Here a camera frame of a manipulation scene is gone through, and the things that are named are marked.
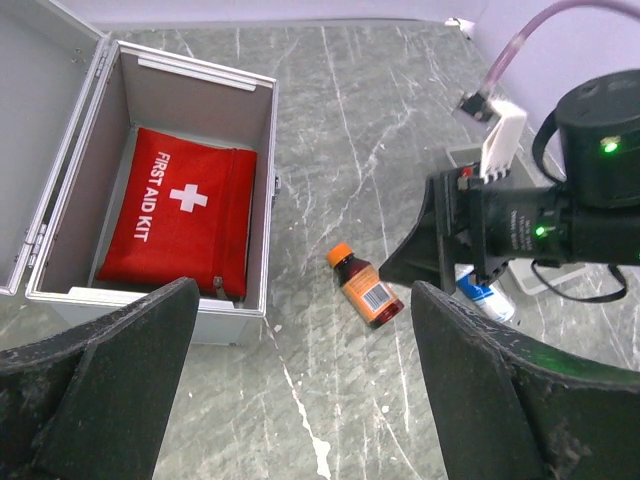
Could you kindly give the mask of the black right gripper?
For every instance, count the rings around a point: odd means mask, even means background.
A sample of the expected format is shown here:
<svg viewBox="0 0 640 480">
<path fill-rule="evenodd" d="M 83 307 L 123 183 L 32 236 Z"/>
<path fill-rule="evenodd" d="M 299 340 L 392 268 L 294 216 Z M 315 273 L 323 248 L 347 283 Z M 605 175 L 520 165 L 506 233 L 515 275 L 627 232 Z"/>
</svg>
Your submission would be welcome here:
<svg viewBox="0 0 640 480">
<path fill-rule="evenodd" d="M 472 265 L 477 282 L 489 285 L 514 259 L 551 268 L 570 262 L 568 196 L 559 187 L 515 188 L 507 177 L 485 184 L 458 168 L 427 177 L 416 223 L 379 275 L 453 294 L 458 264 Z"/>
</svg>

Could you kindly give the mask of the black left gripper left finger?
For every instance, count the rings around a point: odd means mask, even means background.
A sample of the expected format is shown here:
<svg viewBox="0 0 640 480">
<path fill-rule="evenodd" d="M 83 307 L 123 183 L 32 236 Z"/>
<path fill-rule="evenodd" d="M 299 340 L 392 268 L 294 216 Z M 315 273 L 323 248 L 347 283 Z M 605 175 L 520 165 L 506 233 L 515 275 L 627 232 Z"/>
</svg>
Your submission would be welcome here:
<svg viewBox="0 0 640 480">
<path fill-rule="evenodd" d="M 181 278 L 2 351 L 2 478 L 152 478 L 199 299 Z"/>
</svg>

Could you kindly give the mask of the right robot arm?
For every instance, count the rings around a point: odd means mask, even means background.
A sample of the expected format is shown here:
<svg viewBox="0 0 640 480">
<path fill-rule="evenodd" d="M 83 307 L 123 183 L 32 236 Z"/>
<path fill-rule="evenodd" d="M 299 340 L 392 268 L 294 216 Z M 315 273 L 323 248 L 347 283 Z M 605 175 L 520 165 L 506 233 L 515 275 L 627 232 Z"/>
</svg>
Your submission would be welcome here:
<svg viewBox="0 0 640 480">
<path fill-rule="evenodd" d="M 536 134 L 541 163 L 561 139 L 566 176 L 548 187 L 518 188 L 510 167 L 473 156 L 430 174 L 417 222 L 380 269 L 384 281 L 418 281 L 446 293 L 455 269 L 471 267 L 487 286 L 515 259 L 533 272 L 604 264 L 615 278 L 639 262 L 639 74 L 591 79 L 565 94 Z"/>
</svg>

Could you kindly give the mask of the red first aid pouch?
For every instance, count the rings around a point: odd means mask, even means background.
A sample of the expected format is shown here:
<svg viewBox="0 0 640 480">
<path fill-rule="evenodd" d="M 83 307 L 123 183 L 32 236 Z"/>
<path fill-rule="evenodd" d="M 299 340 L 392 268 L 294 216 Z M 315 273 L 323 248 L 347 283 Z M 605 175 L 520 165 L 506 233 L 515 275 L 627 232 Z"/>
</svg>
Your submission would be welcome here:
<svg viewBox="0 0 640 480">
<path fill-rule="evenodd" d="M 219 297 L 245 296 L 256 168 L 253 150 L 139 129 L 97 279 L 160 285 L 190 277 Z"/>
</svg>

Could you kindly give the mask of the brown medicine bottle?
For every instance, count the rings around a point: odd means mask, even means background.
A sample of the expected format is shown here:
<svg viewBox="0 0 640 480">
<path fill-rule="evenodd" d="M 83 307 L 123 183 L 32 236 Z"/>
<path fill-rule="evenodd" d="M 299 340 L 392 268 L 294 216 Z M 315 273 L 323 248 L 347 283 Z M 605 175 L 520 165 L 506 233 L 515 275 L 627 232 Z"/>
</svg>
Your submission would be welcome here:
<svg viewBox="0 0 640 480">
<path fill-rule="evenodd" d="M 380 279 L 378 271 L 355 256 L 346 243 L 339 243 L 327 254 L 343 294 L 365 323 L 377 329 L 404 309 L 399 297 Z"/>
</svg>

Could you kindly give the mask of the grey metal case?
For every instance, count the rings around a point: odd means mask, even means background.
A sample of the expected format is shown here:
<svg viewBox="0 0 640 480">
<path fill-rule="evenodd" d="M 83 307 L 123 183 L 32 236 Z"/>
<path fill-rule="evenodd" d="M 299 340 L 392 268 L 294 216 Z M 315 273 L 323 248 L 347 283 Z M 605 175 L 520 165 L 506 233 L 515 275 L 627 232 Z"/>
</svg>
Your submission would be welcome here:
<svg viewBox="0 0 640 480">
<path fill-rule="evenodd" d="M 192 339 L 266 314 L 277 82 L 1 5 L 1 292 L 72 326 L 180 276 Z"/>
</svg>

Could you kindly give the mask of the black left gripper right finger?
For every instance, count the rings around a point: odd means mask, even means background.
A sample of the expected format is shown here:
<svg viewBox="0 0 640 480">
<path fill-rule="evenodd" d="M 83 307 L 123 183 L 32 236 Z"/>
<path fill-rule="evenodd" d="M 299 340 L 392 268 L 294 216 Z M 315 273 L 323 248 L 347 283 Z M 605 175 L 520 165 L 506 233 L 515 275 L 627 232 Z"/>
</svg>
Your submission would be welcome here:
<svg viewBox="0 0 640 480">
<path fill-rule="evenodd" d="M 417 282 L 411 316 L 451 479 L 635 479 L 639 375 L 572 355 Z"/>
</svg>

